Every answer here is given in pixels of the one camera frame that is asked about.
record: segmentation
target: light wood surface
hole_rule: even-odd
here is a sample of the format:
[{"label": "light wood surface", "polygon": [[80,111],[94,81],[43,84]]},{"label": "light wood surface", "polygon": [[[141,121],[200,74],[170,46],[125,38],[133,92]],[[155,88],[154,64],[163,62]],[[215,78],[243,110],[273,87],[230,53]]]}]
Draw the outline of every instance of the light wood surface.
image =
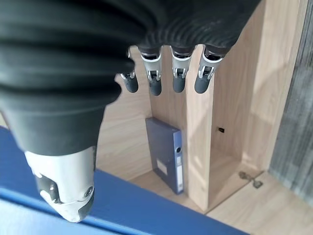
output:
[{"label": "light wood surface", "polygon": [[263,0],[215,75],[212,146],[259,170],[272,156],[306,3]]},{"label": "light wood surface", "polygon": [[225,199],[248,184],[247,180],[240,179],[239,172],[243,171],[251,177],[261,174],[238,159],[229,156],[217,149],[211,149],[209,208],[214,209]]},{"label": "light wood surface", "polygon": [[136,177],[132,179],[131,182],[141,188],[152,191],[159,196],[165,197],[168,200],[203,213],[203,211],[190,198],[188,198],[186,194],[176,195],[153,171]]},{"label": "light wood surface", "polygon": [[145,124],[152,115],[148,82],[137,48],[132,48],[132,56],[139,90],[128,92],[121,76],[116,76],[122,94],[106,108],[97,150],[97,168],[124,180],[152,170]]},{"label": "light wood surface", "polygon": [[311,235],[313,208],[268,173],[235,193],[207,215],[253,235]]},{"label": "light wood surface", "polygon": [[[263,36],[264,8],[265,1],[262,1],[215,74],[212,147],[239,160],[242,158],[247,116]],[[219,132],[218,127],[224,128],[225,132]]]},{"label": "light wood surface", "polygon": [[307,0],[267,0],[243,160],[268,169],[299,48]]},{"label": "light wood surface", "polygon": [[131,180],[131,182],[192,210],[205,213],[218,206],[225,199],[248,184],[247,180],[240,179],[238,175],[240,171],[244,171],[252,177],[256,177],[260,174],[259,171],[251,169],[239,160],[227,156],[216,149],[212,149],[211,151],[210,165],[210,200],[209,208],[206,210],[199,208],[185,194],[174,194],[153,171],[141,175]]},{"label": "light wood surface", "polygon": [[150,96],[154,117],[182,131],[184,158],[184,184],[188,196],[202,209],[208,207],[209,164],[213,84],[204,94],[197,94],[194,83],[199,67],[202,46],[192,56],[185,90],[173,91],[172,55],[169,47],[163,47],[162,93]]}]

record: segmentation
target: blue surface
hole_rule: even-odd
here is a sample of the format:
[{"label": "blue surface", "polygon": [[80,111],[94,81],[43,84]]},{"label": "blue surface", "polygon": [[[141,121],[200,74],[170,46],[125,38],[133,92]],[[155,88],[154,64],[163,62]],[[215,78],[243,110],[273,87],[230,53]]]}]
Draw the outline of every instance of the blue surface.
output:
[{"label": "blue surface", "polygon": [[0,235],[117,235],[0,199]]},{"label": "blue surface", "polygon": [[[23,152],[0,127],[0,197],[37,210],[56,212],[39,196]],[[96,170],[95,199],[81,224],[122,234],[245,235],[230,226]]]}]

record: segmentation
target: small metal hinge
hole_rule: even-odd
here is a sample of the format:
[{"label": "small metal hinge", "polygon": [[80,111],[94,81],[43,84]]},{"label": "small metal hinge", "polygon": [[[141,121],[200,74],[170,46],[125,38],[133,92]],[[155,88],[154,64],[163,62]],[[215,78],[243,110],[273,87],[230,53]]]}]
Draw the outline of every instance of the small metal hinge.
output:
[{"label": "small metal hinge", "polygon": [[240,171],[239,172],[239,177],[240,179],[243,179],[243,180],[248,180],[249,182],[252,181],[252,185],[255,187],[255,188],[259,188],[263,185],[263,182],[262,181],[259,181],[259,180],[255,180],[255,178],[253,178],[251,175],[245,173],[244,171]]}]

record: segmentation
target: robotic hand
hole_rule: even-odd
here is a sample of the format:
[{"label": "robotic hand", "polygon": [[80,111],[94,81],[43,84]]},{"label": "robotic hand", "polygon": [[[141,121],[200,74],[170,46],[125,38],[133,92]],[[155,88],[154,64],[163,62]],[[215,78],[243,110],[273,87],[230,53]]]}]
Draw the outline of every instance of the robotic hand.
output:
[{"label": "robotic hand", "polygon": [[131,45],[159,95],[161,46],[172,47],[179,93],[203,44],[195,90],[204,93],[259,1],[0,0],[0,109],[45,201],[71,222],[88,214],[99,128],[121,93],[115,75],[138,89]]}]

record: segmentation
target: black fingertip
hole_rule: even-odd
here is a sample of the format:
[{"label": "black fingertip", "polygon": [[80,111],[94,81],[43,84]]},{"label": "black fingertip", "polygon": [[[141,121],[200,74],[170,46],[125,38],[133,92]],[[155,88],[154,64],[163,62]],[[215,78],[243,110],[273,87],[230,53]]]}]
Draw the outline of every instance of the black fingertip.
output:
[{"label": "black fingertip", "polygon": [[129,92],[135,93],[138,91],[138,81],[136,75],[134,78],[124,79],[124,83]]},{"label": "black fingertip", "polygon": [[155,96],[160,95],[162,92],[161,80],[156,81],[153,79],[152,81],[149,81],[149,87],[150,87],[151,94],[153,94]]},{"label": "black fingertip", "polygon": [[181,93],[185,89],[185,79],[181,77],[173,78],[173,89],[176,93]]},{"label": "black fingertip", "polygon": [[197,79],[195,82],[195,91],[199,94],[206,92],[209,86],[209,83],[210,83],[210,80],[206,78],[199,78],[199,76],[197,76]]}]

